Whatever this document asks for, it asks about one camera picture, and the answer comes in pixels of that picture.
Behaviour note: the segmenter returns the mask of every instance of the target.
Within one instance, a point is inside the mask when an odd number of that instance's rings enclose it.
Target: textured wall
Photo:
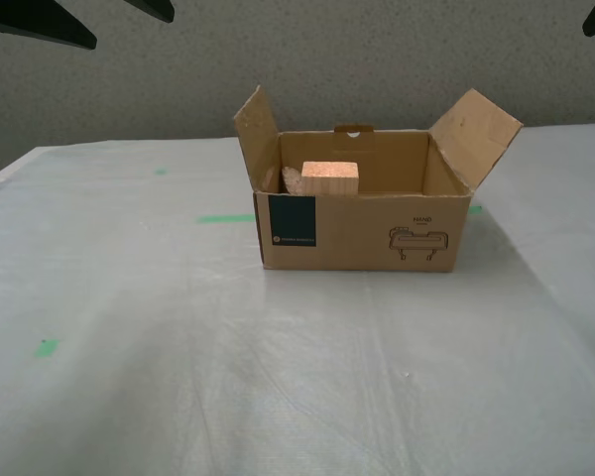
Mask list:
[[[94,52],[0,34],[0,166],[40,145],[233,135],[263,83],[283,129],[427,127],[474,86],[528,125],[595,122],[594,0],[61,2]]]

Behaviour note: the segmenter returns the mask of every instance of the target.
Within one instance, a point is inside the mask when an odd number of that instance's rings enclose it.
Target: cardboard box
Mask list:
[[[522,124],[474,89],[429,131],[276,127],[259,86],[235,117],[264,267],[451,271],[476,188]],[[359,194],[286,193],[282,167],[355,162]]]

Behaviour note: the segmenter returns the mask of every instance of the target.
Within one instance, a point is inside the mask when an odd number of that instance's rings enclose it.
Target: green tape mark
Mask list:
[[[59,343],[58,340],[43,340],[36,351],[36,357],[51,357]]]
[[[196,223],[238,223],[242,221],[256,221],[256,215],[205,215],[200,216]]]

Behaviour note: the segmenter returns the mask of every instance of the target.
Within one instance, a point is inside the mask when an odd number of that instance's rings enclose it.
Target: cardboard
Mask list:
[[[522,124],[471,89],[429,131],[281,133],[259,86],[235,117],[264,267],[451,271],[474,190]],[[359,193],[283,193],[281,169],[350,162]]]
[[[303,195],[356,195],[359,169],[354,162],[304,162],[301,186]]]

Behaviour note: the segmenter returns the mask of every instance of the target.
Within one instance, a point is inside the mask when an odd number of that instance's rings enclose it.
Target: wooden block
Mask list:
[[[359,169],[353,162],[304,162],[301,187],[304,195],[356,195]]]

